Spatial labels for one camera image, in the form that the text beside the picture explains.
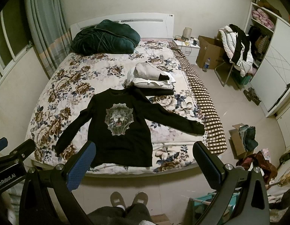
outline sweatshirt sleeve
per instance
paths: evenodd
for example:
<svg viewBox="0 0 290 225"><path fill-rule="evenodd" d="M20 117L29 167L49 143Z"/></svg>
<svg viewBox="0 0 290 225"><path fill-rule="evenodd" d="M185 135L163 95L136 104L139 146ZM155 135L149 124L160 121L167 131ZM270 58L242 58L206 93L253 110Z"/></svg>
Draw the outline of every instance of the sweatshirt sleeve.
<svg viewBox="0 0 290 225"><path fill-rule="evenodd" d="M139 89L134 90L134 97L146 119L190 134L203 135L205 133L203 124L168 112L158 103L152 104Z"/></svg>
<svg viewBox="0 0 290 225"><path fill-rule="evenodd" d="M57 140L56 146L54 147L57 155L62 153L70 145L80 127L91 119L94 114L94 107L95 98L93 97L89 102L88 107L80 112L79 116L69 124Z"/></svg>

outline white sock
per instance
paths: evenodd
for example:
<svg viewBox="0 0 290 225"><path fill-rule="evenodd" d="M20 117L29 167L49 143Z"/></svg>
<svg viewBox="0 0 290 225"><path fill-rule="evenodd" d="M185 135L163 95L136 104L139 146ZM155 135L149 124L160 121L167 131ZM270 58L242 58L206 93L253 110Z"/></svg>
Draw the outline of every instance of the white sock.
<svg viewBox="0 0 290 225"><path fill-rule="evenodd" d="M120 208L122 208L123 210L125 210L124 206L122 206L122 205L117 205L116 207L120 207Z"/></svg>

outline blue gripper pad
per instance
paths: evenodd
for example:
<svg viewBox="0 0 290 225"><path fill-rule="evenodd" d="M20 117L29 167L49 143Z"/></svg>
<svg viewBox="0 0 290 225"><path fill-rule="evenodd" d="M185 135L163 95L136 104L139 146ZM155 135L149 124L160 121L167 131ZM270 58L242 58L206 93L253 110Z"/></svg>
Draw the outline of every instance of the blue gripper pad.
<svg viewBox="0 0 290 225"><path fill-rule="evenodd" d="M85 149L67 175L67 188L71 192L78 188L87 169L96 155L96 146L93 142Z"/></svg>
<svg viewBox="0 0 290 225"><path fill-rule="evenodd" d="M196 142L193 145L193 156L210 187L214 190L219 190L221 188L221 174L204 150Z"/></svg>
<svg viewBox="0 0 290 225"><path fill-rule="evenodd" d="M5 137L0 139L0 151L2 151L5 147L7 147L7 139Z"/></svg>

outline plastic bottle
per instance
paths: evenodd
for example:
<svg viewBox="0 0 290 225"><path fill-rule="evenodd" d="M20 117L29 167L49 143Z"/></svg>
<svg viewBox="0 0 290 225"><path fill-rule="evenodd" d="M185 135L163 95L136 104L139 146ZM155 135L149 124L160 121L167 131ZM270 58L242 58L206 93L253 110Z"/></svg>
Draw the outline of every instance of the plastic bottle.
<svg viewBox="0 0 290 225"><path fill-rule="evenodd" d="M204 72L207 71L207 69L208 69L208 67L209 67L209 65L210 65L210 61L211 61L211 59L208 58L207 61L205 62L205 64L203 65L202 70L203 70Z"/></svg>

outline lion graphic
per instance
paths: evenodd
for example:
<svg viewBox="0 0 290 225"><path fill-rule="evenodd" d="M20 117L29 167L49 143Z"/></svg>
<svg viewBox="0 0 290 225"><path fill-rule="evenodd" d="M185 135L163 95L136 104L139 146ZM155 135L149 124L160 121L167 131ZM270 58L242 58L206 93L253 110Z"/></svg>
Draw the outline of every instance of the lion graphic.
<svg viewBox="0 0 290 225"><path fill-rule="evenodd" d="M113 107L106 109L105 123L112 135L125 135L126 129L129 129L130 123L134 121L132 109L124 104L113 104Z"/></svg>

